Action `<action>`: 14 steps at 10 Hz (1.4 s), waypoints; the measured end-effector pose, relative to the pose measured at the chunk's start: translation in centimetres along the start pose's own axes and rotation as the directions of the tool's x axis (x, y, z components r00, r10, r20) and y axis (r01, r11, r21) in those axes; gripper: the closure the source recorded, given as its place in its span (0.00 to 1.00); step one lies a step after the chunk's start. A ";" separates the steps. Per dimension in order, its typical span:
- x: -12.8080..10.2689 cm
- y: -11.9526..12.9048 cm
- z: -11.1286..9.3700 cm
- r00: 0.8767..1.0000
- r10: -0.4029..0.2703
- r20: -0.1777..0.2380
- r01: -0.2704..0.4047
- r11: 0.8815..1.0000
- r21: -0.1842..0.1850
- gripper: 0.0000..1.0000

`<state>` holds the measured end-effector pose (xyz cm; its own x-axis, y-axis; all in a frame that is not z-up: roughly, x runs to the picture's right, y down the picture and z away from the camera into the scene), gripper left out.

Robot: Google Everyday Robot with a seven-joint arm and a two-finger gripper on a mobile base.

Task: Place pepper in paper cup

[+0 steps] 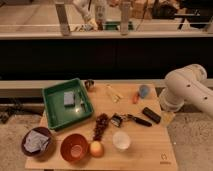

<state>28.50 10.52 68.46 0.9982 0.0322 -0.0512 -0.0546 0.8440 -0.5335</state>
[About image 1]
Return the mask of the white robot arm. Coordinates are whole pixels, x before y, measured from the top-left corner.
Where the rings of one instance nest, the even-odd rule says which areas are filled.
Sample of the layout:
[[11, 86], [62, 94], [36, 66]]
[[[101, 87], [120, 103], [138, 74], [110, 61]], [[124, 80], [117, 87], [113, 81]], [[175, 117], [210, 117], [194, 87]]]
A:
[[188, 101], [213, 118], [213, 90], [203, 84], [206, 79], [207, 72], [199, 64], [170, 71], [159, 95], [161, 107], [167, 112], [177, 112]]

